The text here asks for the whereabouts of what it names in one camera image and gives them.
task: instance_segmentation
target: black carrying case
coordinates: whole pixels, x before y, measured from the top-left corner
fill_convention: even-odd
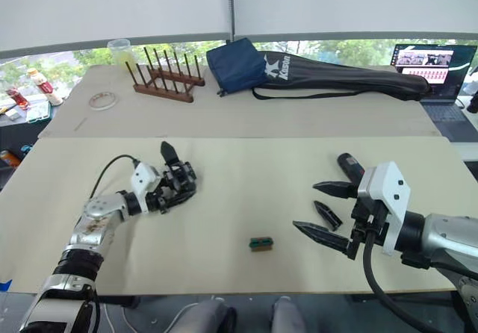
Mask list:
[[[318,99],[355,96],[363,92],[381,92],[400,100],[420,100],[431,94],[430,85],[418,75],[404,75],[385,70],[362,69],[324,63],[282,52],[259,52],[266,62],[268,82],[257,86],[267,89],[334,89],[343,93],[321,93],[311,96],[263,96],[252,89],[260,100]]]

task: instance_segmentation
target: monitor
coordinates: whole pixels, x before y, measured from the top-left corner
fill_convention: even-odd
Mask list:
[[[455,102],[476,46],[397,44],[391,59],[399,73],[424,77],[432,95],[422,102]]]

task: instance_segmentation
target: red bottle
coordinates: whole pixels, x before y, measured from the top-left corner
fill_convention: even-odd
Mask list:
[[[28,102],[27,99],[16,89],[15,87],[10,87],[5,92],[8,94],[9,97],[11,97],[15,103],[18,104],[18,106],[23,109],[24,111],[27,110],[28,106],[30,103]]]

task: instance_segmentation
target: beige tabletop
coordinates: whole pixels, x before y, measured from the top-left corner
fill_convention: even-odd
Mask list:
[[[259,101],[250,90],[220,98],[208,69],[205,81],[205,87],[194,89],[194,103],[186,104],[134,92],[122,67],[93,66],[40,137],[441,136],[418,102],[381,93]],[[88,101],[102,91],[119,101],[106,111],[92,111]],[[273,96],[320,92],[260,90]]]
[[[168,214],[137,216],[117,230],[97,284],[105,294],[369,292],[358,260],[320,246],[292,220],[324,225],[312,200],[325,202],[350,234],[354,200],[311,186],[344,180],[336,164],[353,153],[364,167],[396,161],[412,189],[409,210],[478,217],[478,184],[442,137],[190,139],[170,138],[198,175],[197,194]],[[36,292],[52,273],[103,166],[122,153],[157,167],[161,139],[44,138],[0,193],[0,281]],[[100,193],[130,190],[132,166],[115,163]],[[251,237],[271,236],[269,252],[250,252]],[[388,291],[446,290],[434,270],[373,253]]]

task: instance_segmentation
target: blue object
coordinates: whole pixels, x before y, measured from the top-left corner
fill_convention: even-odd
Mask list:
[[[251,89],[267,81],[266,61],[247,38],[212,49],[206,57],[220,86],[220,96]]]
[[[5,283],[0,282],[0,292],[7,292],[11,284],[12,284],[12,280]]]

